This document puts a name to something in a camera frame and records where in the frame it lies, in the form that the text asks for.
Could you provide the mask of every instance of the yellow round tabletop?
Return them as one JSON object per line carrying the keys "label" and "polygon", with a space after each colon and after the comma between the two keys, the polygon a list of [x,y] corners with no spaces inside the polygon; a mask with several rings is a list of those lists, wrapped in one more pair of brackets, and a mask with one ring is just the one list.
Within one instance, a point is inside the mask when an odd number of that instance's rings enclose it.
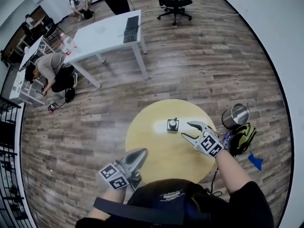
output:
{"label": "yellow round tabletop", "polygon": [[[167,131],[167,120],[177,117],[178,132]],[[201,132],[187,124],[201,121],[215,131],[210,117],[198,106],[182,100],[158,101],[144,108],[132,121],[125,150],[147,148],[148,157],[140,173],[144,183],[180,178],[194,183],[203,179],[211,170],[215,159],[194,149],[181,133],[193,137]]]}

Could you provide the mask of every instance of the wooden floor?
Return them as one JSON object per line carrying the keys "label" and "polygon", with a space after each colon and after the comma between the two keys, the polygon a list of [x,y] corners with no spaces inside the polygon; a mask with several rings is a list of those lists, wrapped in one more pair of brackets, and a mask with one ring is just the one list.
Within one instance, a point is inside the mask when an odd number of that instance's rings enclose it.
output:
{"label": "wooden floor", "polygon": [[[131,49],[104,55],[106,63],[90,57],[81,62],[102,83],[97,89],[80,77],[75,99],[48,114],[47,106],[26,107],[22,134],[22,168],[29,205],[40,228],[71,228],[86,215],[96,196],[106,189],[96,181],[103,165],[124,153],[133,118],[146,106],[164,99],[183,99],[201,107],[221,137],[226,132],[221,114],[235,103],[250,108],[257,128],[251,149],[237,160],[264,192],[275,222],[282,213],[290,178],[291,144],[286,110],[274,72],[254,36],[223,0],[193,0],[178,16],[157,20],[158,0],[132,0],[142,9],[142,31],[148,54],[143,60],[150,76],[142,74]],[[104,1],[94,5],[95,20],[113,13]],[[66,19],[60,26],[73,36],[92,23]],[[55,94],[54,99],[63,102]],[[249,152],[264,159],[262,171],[247,159]],[[216,166],[202,179],[210,187]],[[224,192],[218,174],[215,189]]]}

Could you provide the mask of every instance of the black hair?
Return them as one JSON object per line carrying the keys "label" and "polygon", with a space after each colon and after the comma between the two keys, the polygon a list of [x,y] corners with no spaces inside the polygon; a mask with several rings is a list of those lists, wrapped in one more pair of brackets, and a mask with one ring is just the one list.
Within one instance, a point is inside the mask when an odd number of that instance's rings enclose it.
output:
{"label": "black hair", "polygon": [[33,77],[34,77],[34,70],[35,66],[30,64],[28,67],[25,69],[25,80],[29,81],[31,84],[33,83]]}

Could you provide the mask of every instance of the green bag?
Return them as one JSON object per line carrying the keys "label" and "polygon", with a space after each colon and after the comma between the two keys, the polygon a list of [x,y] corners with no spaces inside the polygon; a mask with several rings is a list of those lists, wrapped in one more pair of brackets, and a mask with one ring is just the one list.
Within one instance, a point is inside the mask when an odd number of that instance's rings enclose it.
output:
{"label": "green bag", "polygon": [[250,123],[243,124],[237,129],[233,130],[233,138],[230,144],[230,154],[235,157],[238,154],[244,153],[248,149],[256,133],[256,128],[251,126]]}

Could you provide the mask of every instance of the metal bucket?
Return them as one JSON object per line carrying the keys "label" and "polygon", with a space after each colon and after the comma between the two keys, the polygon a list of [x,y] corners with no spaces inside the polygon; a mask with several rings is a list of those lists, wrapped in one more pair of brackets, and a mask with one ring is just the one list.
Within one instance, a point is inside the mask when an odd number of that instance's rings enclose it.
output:
{"label": "metal bucket", "polygon": [[249,120],[249,110],[241,103],[235,104],[231,110],[226,110],[222,115],[224,127],[233,129],[236,126],[243,125]]}

